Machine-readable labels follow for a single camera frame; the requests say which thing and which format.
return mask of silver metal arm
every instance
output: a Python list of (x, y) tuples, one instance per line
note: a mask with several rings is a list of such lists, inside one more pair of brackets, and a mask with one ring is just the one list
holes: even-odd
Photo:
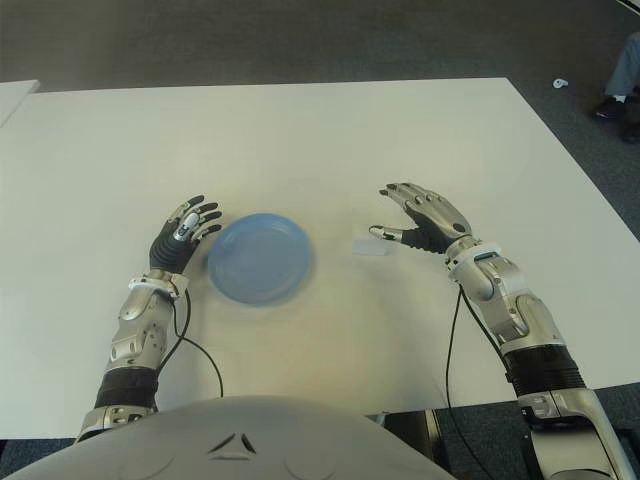
[(211, 223), (222, 215), (218, 204), (203, 201), (193, 197), (167, 218), (149, 250), (150, 272), (129, 283), (96, 403), (77, 442), (156, 411), (167, 329), (188, 283), (182, 272), (200, 241), (221, 228)]
[(131, 280), (95, 408), (85, 416), (77, 442), (154, 413), (173, 302), (187, 283), (182, 275), (158, 269)]
[(411, 183), (389, 184), (380, 193), (398, 203), (418, 228), (375, 225), (370, 232), (446, 251), (449, 277), (480, 308), (531, 426), (543, 477), (635, 479), (602, 405), (586, 388), (549, 309), (529, 290), (522, 271), (500, 255), (496, 244), (473, 238), (469, 223), (441, 195)]

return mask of wire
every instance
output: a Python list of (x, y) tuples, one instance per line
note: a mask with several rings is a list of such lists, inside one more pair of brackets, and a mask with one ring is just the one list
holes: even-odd
[(204, 349), (204, 347), (202, 347), (201, 345), (197, 344), (196, 342), (194, 342), (190, 338), (184, 337), (184, 341), (187, 342), (187, 343), (190, 343), (191, 345), (196, 347), (198, 350), (200, 350), (209, 359), (209, 361), (211, 362), (211, 365), (213, 365), (213, 368), (216, 371), (216, 375), (218, 376), (218, 385), (220, 386), (220, 398), (224, 397), (224, 383), (222, 382), (222, 375), (220, 375), (220, 370), (218, 369), (218, 365), (216, 365), (216, 362), (213, 360), (211, 355), (209, 355), (209, 352), (207, 352)]
[(182, 341), (185, 341), (185, 342), (193, 345), (194, 347), (196, 347), (198, 350), (200, 350), (200, 352), (202, 352), (209, 359), (209, 362), (211, 362), (211, 365), (213, 365), (213, 368), (216, 371), (216, 376), (218, 377), (218, 385), (220, 386), (220, 398), (222, 398), (222, 397), (224, 397), (224, 383), (222, 382), (222, 375), (220, 374), (220, 369), (218, 368), (218, 365), (213, 360), (213, 357), (209, 354), (209, 352), (207, 352), (204, 349), (204, 347), (202, 347), (201, 345), (199, 345), (198, 343), (196, 343), (195, 341), (193, 341), (193, 340), (191, 340), (190, 338), (187, 337), (187, 329), (189, 328), (189, 324), (191, 323), (191, 295), (189, 295), (189, 290), (185, 289), (184, 295), (185, 295), (185, 299), (187, 301), (187, 314), (186, 314), (186, 319), (185, 319), (185, 322), (184, 322), (184, 327), (182, 328), (182, 332), (178, 333), (178, 321), (176, 319), (176, 307), (175, 307), (174, 304), (172, 304), (173, 305), (173, 331), (176, 334), (176, 336), (178, 337), (178, 340), (176, 340), (176, 343), (174, 343), (174, 345), (171, 348), (171, 350), (169, 351), (169, 353), (167, 353), (167, 356), (164, 357), (164, 359), (160, 363), (160, 366), (158, 367), (158, 375), (160, 374), (160, 372), (162, 371), (164, 366), (167, 364), (167, 362), (169, 361), (171, 356), (178, 349), (178, 347), (180, 346), (180, 343)]
[(189, 328), (189, 323), (191, 322), (191, 302), (188, 302), (187, 303), (187, 319), (184, 322), (182, 333), (178, 333), (178, 325), (176, 320), (176, 305), (174, 302), (171, 302), (171, 307), (173, 308), (173, 331), (175, 332), (176, 337), (178, 337), (178, 340), (176, 340), (176, 343), (173, 344), (173, 347), (171, 347), (171, 350), (169, 350), (169, 353), (167, 353), (167, 355), (160, 362), (160, 366), (158, 367), (158, 376), (160, 375), (160, 372), (162, 372), (162, 369), (167, 364), (169, 359), (173, 356), (174, 353), (176, 353), (176, 350), (182, 343), (182, 340), (184, 339), (184, 336), (187, 333), (187, 329)]
[(464, 288), (462, 288), (462, 285), (460, 285), (460, 293), (462, 293), (462, 299), (464, 300), (464, 303), (467, 306), (467, 310), (469, 310), (469, 313), (471, 314), (473, 319), (476, 321), (476, 323), (480, 327), (480, 330), (482, 330), (482, 333), (484, 333), (484, 336), (487, 337), (487, 340), (489, 340), (489, 343), (493, 347), (493, 350), (496, 352), (496, 355), (498, 355), (498, 358), (502, 362), (502, 365), (504, 366), (505, 371), (508, 372), (509, 368), (507, 367), (507, 362), (502, 357), (502, 353), (500, 352), (500, 347), (498, 346), (495, 339), (491, 336), (491, 334), (487, 330), (487, 327), (484, 326), (484, 323), (482, 323), (482, 320), (478, 318), (478, 314), (471, 306), (471, 303), (469, 303), (469, 299), (467, 298), (467, 294), (464, 291)]
[(444, 374), (444, 386), (445, 386), (445, 392), (447, 394), (447, 410), (449, 411), (449, 415), (451, 416), (451, 420), (453, 422), (453, 426), (455, 427), (456, 432), (460, 436), (460, 440), (462, 440), (462, 443), (464, 443), (464, 446), (467, 447), (467, 450), (469, 451), (469, 453), (471, 454), (473, 459), (476, 461), (478, 466), (482, 469), (482, 471), (491, 480), (495, 480), (494, 477), (489, 473), (489, 471), (482, 464), (482, 462), (480, 461), (478, 456), (475, 454), (475, 452), (471, 448), (471, 445), (469, 445), (469, 442), (467, 442), (467, 439), (462, 434), (462, 430), (460, 430), (460, 426), (458, 425), (458, 421), (456, 420), (456, 417), (453, 414), (453, 408), (451, 408), (451, 395), (449, 393), (449, 369), (451, 367), (451, 353), (453, 351), (453, 338), (454, 338), (454, 334), (455, 334), (455, 331), (456, 331), (456, 323), (458, 322), (458, 312), (460, 311), (460, 299), (461, 298), (465, 299), (465, 303), (467, 304), (467, 308), (470, 309), (471, 314), (474, 316), (474, 318), (476, 318), (475, 312), (472, 311), (471, 308), (469, 307), (469, 303), (468, 303), (467, 297), (466, 297), (466, 295), (464, 293), (464, 290), (462, 289), (462, 285), (460, 285), (460, 290), (458, 291), (458, 299), (456, 300), (456, 310), (455, 310), (455, 313), (453, 314), (453, 322), (451, 322), (451, 335), (449, 336), (449, 350), (447, 352), (447, 367), (445, 369), (445, 374)]

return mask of small white object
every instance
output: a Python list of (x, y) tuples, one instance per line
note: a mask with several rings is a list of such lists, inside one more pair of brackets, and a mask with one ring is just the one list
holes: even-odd
[(569, 82), (567, 82), (564, 78), (556, 78), (553, 81), (553, 88), (562, 88), (562, 87), (568, 87), (569, 86)]
[(387, 254), (387, 242), (388, 240), (378, 240), (377, 238), (354, 238), (351, 253), (381, 257)]

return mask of gray carpet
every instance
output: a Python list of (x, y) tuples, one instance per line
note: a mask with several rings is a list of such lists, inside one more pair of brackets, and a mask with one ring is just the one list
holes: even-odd
[[(640, 146), (587, 114), (636, 30), (640, 17), (614, 0), (2, 0), (0, 81), (59, 91), (505, 76), (638, 237)], [(556, 77), (569, 88), (553, 89)], [(614, 423), (640, 427), (638, 385), (600, 395)], [(496, 478), (523, 478), (517, 408), (458, 411)], [(454, 472), (484, 478), (447, 415)], [(0, 476), (60, 445), (8, 442)]]

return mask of gray jeans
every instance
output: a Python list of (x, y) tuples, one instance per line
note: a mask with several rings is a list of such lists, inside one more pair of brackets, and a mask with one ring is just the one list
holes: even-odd
[(606, 95), (629, 95), (640, 82), (640, 32), (629, 36), (620, 53), (613, 75), (607, 83)]

